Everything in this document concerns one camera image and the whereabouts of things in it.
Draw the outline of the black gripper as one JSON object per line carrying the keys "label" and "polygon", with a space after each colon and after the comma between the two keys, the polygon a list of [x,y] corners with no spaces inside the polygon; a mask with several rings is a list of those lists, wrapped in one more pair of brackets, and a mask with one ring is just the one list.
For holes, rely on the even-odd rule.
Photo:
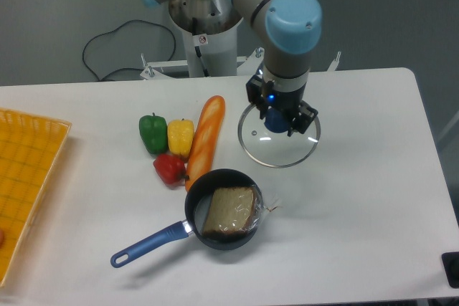
{"label": "black gripper", "polygon": [[318,116],[317,109],[303,101],[309,71],[299,77],[286,78],[266,70],[253,75],[246,83],[247,99],[254,105],[263,120],[269,109],[277,110],[289,121],[288,137],[304,134]]}

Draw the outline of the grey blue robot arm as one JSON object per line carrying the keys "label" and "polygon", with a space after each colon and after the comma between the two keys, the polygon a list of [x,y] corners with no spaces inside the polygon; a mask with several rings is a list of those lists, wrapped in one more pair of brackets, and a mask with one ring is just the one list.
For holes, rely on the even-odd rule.
{"label": "grey blue robot arm", "polygon": [[311,52],[321,36],[317,0],[142,0],[167,4],[178,28],[193,38],[227,33],[247,22],[265,50],[262,75],[247,83],[249,102],[274,133],[304,133],[317,111],[303,100]]}

